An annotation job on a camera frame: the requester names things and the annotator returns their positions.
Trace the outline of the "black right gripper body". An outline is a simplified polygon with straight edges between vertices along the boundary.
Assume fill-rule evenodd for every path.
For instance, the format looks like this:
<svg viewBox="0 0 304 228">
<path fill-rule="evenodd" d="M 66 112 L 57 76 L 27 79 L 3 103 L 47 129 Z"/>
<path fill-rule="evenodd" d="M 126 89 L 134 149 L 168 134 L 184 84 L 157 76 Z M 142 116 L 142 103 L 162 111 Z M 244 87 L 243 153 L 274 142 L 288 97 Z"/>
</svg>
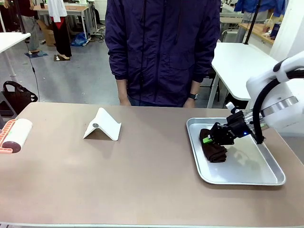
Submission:
<svg viewBox="0 0 304 228">
<path fill-rule="evenodd" d="M 226 118 L 227 125 L 236 138 L 242 138 L 250 134 L 250 129 L 244 119 L 242 111 L 238 111 Z"/>
</svg>

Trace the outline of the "person's right hand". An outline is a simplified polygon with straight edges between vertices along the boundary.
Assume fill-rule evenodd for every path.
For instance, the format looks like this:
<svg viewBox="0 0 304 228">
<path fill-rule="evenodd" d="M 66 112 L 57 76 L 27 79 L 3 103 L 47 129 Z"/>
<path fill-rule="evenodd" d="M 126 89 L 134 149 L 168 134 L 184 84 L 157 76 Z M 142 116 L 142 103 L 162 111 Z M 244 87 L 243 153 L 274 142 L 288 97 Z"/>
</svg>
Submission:
<svg viewBox="0 0 304 228">
<path fill-rule="evenodd" d="M 119 102 L 120 105 L 123 106 L 131 106 L 131 103 L 129 101 L 128 95 L 126 91 L 119 91 L 118 92 Z"/>
</svg>

